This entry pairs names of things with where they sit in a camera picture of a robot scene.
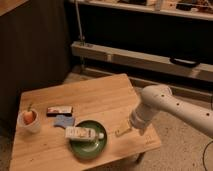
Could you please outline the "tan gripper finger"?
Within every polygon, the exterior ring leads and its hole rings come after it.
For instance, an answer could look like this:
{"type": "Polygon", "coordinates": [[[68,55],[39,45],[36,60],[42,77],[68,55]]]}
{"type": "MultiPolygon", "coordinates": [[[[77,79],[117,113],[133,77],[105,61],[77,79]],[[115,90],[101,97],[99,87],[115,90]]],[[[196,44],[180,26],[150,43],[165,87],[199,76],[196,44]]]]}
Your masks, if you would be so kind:
{"type": "Polygon", "coordinates": [[[128,120],[123,121],[118,129],[115,131],[115,135],[120,137],[126,133],[128,133],[132,129],[131,123],[128,120]]]}

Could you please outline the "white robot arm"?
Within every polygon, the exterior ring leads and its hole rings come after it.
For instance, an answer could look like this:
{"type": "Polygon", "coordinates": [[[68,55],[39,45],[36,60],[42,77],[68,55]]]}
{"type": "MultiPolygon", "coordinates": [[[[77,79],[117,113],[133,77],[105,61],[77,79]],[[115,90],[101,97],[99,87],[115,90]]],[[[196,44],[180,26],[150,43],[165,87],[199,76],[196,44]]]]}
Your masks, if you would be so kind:
{"type": "Polygon", "coordinates": [[[170,87],[162,84],[142,89],[139,103],[131,111],[128,119],[120,124],[115,134],[122,136],[133,128],[144,132],[160,111],[172,114],[213,138],[213,111],[175,98],[170,87]]]}

